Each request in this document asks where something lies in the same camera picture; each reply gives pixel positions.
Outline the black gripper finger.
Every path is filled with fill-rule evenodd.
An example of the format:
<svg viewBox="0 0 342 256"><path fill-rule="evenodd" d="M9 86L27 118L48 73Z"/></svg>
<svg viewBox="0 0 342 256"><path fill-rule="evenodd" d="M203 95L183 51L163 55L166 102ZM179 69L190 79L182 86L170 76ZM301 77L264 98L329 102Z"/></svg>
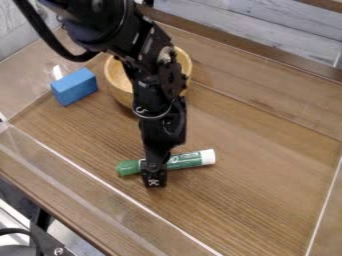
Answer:
<svg viewBox="0 0 342 256"><path fill-rule="evenodd" d="M143 160L140 163L140 174L143 183L148 188L164 187L167 185L167 166L164 164L150 164Z"/></svg>

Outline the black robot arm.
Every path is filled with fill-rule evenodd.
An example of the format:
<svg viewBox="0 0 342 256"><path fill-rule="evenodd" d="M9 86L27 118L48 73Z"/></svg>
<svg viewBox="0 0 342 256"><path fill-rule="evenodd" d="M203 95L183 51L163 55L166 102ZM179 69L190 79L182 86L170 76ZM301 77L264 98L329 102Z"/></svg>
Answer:
<svg viewBox="0 0 342 256"><path fill-rule="evenodd" d="M132 85L132 112L146 160L139 171L148 188L167 185L171 150L186 142L188 76L182 71L172 39L136 7L134 0L39 0L53 11L73 54L57 40L29 0L12 0L49 48L65 59L85 62L108 53L122 63Z"/></svg>

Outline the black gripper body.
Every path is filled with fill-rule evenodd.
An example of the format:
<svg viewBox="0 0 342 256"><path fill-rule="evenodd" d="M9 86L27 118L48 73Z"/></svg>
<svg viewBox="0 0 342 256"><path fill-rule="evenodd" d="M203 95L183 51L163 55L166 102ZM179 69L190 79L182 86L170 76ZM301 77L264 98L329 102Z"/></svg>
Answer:
<svg viewBox="0 0 342 256"><path fill-rule="evenodd" d="M172 149L186 142L187 103L178 97L159 113L134 104L134 113L139 118L139 129L144 149L140 172L163 172Z"/></svg>

